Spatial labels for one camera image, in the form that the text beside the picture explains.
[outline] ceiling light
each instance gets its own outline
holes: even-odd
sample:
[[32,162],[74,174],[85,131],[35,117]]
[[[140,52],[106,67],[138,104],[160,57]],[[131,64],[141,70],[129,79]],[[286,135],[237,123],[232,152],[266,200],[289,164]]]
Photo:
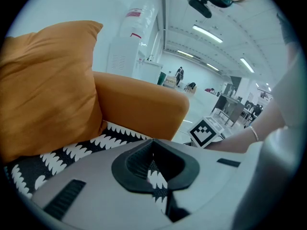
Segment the ceiling light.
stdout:
[[213,69],[216,70],[216,71],[219,71],[219,69],[218,69],[218,68],[215,68],[213,65],[210,65],[210,64],[207,63],[207,66],[213,68]]
[[219,39],[218,37],[214,36],[213,34],[211,34],[210,32],[207,32],[206,30],[202,29],[201,27],[197,26],[197,25],[193,25],[193,29],[196,31],[199,31],[200,33],[204,33],[205,35],[209,36],[210,38],[213,38],[215,41],[222,43],[223,41],[221,39]]
[[251,73],[255,73],[253,68],[246,62],[244,58],[241,58],[240,60],[244,63],[244,65],[248,68],[248,70],[251,71]]
[[185,56],[194,57],[193,55],[190,55],[190,54],[188,54],[188,53],[185,53],[185,52],[183,52],[183,51],[181,51],[181,50],[177,50],[177,52],[178,52],[178,53],[181,53],[181,54],[183,54],[183,55],[185,55]]

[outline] orange armchair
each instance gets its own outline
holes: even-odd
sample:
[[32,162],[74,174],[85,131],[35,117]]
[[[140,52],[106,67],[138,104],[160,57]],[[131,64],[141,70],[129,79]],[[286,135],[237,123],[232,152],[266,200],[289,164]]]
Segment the orange armchair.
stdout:
[[152,138],[171,140],[189,110],[175,90],[119,75],[94,72],[103,119]]

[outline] bracelet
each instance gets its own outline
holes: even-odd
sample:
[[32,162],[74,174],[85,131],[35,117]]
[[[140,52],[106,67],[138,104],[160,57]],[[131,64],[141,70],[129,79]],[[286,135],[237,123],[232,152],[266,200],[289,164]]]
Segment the bracelet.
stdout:
[[255,129],[253,128],[253,126],[249,126],[249,127],[250,127],[251,131],[253,131],[254,136],[255,136],[255,138],[256,138],[256,141],[259,141],[258,135],[257,135]]

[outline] orange pillow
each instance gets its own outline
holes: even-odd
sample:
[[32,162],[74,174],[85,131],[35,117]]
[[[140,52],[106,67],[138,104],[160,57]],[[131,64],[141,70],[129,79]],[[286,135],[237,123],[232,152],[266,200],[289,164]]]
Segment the orange pillow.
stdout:
[[74,21],[8,37],[0,55],[0,156],[51,152],[99,136],[106,125],[92,72],[103,25]]

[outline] red label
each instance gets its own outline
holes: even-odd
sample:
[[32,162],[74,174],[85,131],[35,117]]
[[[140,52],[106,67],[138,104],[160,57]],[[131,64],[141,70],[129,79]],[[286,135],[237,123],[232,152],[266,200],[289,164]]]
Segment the red label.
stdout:
[[131,33],[131,36],[130,36],[130,37],[132,37],[132,36],[137,36],[137,37],[139,37],[140,39],[142,39],[141,36],[139,36],[139,35],[137,35],[137,34],[135,34],[135,33]]
[[140,15],[141,15],[141,12],[132,11],[132,12],[127,13],[126,17],[140,17]]

